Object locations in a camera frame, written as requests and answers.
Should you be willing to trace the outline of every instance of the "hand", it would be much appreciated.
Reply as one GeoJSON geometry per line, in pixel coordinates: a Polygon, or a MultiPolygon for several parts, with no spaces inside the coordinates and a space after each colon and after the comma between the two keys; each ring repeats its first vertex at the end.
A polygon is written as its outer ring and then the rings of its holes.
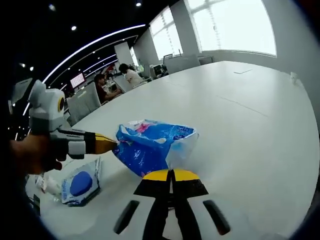
{"type": "Polygon", "coordinates": [[[52,169],[61,170],[66,155],[54,150],[48,136],[29,134],[23,141],[10,141],[18,170],[27,174],[41,174],[52,169]]]}

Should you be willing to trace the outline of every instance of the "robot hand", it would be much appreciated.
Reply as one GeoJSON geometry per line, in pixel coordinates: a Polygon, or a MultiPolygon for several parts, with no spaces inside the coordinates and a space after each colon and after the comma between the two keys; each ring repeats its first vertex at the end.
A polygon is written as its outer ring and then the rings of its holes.
{"type": "Polygon", "coordinates": [[[58,89],[46,89],[37,80],[28,101],[29,125],[33,135],[49,136],[60,155],[83,159],[85,154],[103,154],[117,146],[112,139],[99,133],[63,127],[65,95],[58,89]]]}

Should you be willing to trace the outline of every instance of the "white table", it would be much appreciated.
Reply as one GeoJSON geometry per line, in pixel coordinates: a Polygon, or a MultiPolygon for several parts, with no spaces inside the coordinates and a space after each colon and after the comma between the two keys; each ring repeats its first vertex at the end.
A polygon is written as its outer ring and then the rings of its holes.
{"type": "MultiPolygon", "coordinates": [[[[181,167],[243,210],[258,230],[287,237],[304,219],[320,154],[315,115],[300,81],[294,85],[288,74],[252,64],[207,64],[123,94],[74,128],[112,137],[118,124],[142,119],[196,128],[199,140],[181,167]]],[[[59,205],[39,193],[42,219],[57,236],[86,231],[139,184],[112,153],[101,157],[102,191],[87,206],[59,205]]],[[[88,155],[49,174],[60,180],[94,159],[88,155]]]]}

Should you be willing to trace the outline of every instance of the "blue plastic bag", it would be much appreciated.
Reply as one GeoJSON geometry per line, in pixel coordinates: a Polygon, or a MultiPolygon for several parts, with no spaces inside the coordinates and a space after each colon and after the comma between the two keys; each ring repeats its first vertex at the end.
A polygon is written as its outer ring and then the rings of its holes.
{"type": "Polygon", "coordinates": [[[181,167],[199,134],[188,126],[141,120],[119,125],[114,155],[138,176],[181,167]]]}

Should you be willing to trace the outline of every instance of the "window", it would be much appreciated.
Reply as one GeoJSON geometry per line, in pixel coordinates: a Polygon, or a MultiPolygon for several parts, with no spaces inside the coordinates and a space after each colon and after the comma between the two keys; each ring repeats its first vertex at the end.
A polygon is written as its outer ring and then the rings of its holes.
{"type": "Polygon", "coordinates": [[[184,0],[199,50],[234,50],[277,55],[272,25],[262,0],[184,0]]]}
{"type": "Polygon", "coordinates": [[[137,57],[136,57],[136,53],[135,53],[135,50],[134,48],[130,48],[130,54],[131,54],[131,57],[132,57],[132,60],[133,60],[133,63],[134,65],[136,65],[137,67],[139,67],[139,63],[138,63],[138,60],[137,60],[137,57]]]}
{"type": "Polygon", "coordinates": [[[168,54],[179,55],[183,53],[174,18],[169,7],[164,9],[150,23],[150,32],[159,60],[168,54]]]}

